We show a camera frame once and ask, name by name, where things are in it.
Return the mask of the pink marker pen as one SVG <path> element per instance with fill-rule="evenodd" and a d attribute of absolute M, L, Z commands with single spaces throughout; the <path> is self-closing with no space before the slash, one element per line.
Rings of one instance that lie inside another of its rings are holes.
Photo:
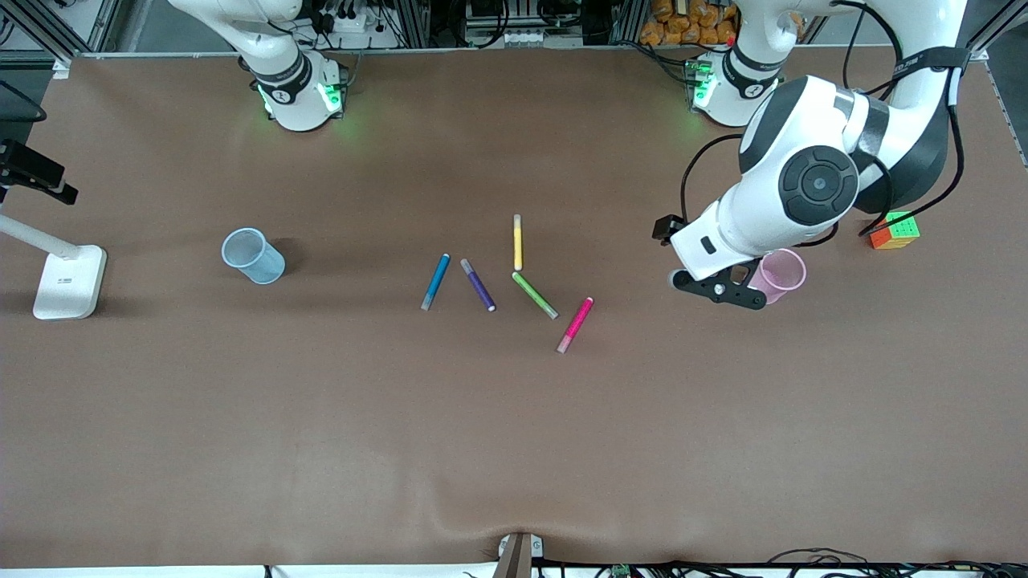
<path fill-rule="evenodd" d="M 581 301 L 581 306 L 577 308 L 576 314 L 570 320 L 568 328 L 566 328 L 565 333 L 561 337 L 561 341 L 557 345 L 556 352 L 559 354 L 565 354 L 570 350 L 570 345 L 573 344 L 577 334 L 581 330 L 581 326 L 586 321 L 589 312 L 594 308 L 594 299 L 592 297 L 586 297 Z"/>

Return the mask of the translucent blue plastic cup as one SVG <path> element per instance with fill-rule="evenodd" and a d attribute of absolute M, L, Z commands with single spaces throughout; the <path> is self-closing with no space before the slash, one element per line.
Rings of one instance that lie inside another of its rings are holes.
<path fill-rule="evenodd" d="M 286 270 L 285 257 L 257 228 L 238 228 L 227 234 L 221 256 L 228 267 L 258 285 L 271 284 Z"/>

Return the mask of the orange mesh bag of items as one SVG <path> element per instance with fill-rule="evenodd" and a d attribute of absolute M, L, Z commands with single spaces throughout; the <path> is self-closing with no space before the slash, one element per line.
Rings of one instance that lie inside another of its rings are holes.
<path fill-rule="evenodd" d="M 736 41 L 740 11 L 730 0 L 649 0 L 642 45 L 730 47 Z"/>

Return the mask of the translucent pink plastic cup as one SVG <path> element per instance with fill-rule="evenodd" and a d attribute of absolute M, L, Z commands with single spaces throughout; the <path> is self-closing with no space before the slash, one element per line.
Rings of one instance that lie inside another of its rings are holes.
<path fill-rule="evenodd" d="M 802 257 L 791 249 L 779 249 L 760 260 L 746 287 L 763 293 L 767 306 L 771 306 L 803 285 L 806 276 Z"/>

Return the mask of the white power strip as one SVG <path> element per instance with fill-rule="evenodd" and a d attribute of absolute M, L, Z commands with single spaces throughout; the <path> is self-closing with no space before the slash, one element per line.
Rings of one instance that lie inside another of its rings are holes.
<path fill-rule="evenodd" d="M 326 34 L 395 35 L 394 29 L 399 28 L 399 15 L 386 5 L 356 3 L 353 6 L 323 8 L 313 16 L 313 25 Z"/>

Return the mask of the white lamp stand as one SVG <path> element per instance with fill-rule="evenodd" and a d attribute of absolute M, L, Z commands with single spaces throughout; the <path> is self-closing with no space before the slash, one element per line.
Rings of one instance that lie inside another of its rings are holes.
<path fill-rule="evenodd" d="M 107 264 L 102 246 L 75 245 L 0 214 L 0 233 L 47 252 L 33 316 L 38 320 L 81 320 L 95 311 Z"/>

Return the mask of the green marker pen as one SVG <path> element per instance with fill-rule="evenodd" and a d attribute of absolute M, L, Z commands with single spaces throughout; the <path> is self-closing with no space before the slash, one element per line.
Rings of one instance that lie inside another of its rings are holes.
<path fill-rule="evenodd" d="M 559 312 L 556 311 L 556 308 L 552 306 L 552 304 L 547 299 L 545 299 L 545 297 L 539 291 L 537 291 L 537 289 L 520 273 L 520 270 L 512 270 L 511 277 L 512 279 L 514 279 L 514 282 L 522 290 L 524 290 L 525 294 L 533 300 L 533 303 L 536 304 L 537 308 L 540 308 L 541 311 L 543 311 L 548 318 L 554 320 L 559 317 Z"/>

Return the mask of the blue marker pen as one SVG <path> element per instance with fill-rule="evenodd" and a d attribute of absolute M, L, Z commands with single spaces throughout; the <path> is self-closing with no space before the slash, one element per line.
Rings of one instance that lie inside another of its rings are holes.
<path fill-rule="evenodd" d="M 447 274 L 449 263 L 451 263 L 451 256 L 447 253 L 442 254 L 438 260 L 437 266 L 434 268 L 432 279 L 430 279 L 430 284 L 427 285 L 426 294 L 423 296 L 423 311 L 429 311 L 430 308 L 432 308 L 442 281 Z"/>

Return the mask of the purple marker pen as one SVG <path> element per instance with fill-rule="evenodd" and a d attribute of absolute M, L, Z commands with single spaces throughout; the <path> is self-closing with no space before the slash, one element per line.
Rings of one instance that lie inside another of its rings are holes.
<path fill-rule="evenodd" d="M 486 289 L 484 282 L 479 277 L 477 270 L 472 266 L 469 260 L 466 258 L 460 259 L 460 267 L 465 270 L 467 278 L 469 279 L 471 285 L 473 286 L 474 292 L 483 303 L 486 311 L 495 311 L 495 300 L 492 299 L 491 293 Z"/>

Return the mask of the multicolour puzzle cube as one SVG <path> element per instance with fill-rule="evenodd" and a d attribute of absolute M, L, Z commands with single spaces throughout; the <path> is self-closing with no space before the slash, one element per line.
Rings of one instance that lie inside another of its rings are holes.
<path fill-rule="evenodd" d="M 900 249 L 920 238 L 920 230 L 910 211 L 892 211 L 869 233 L 871 248 L 879 251 Z"/>

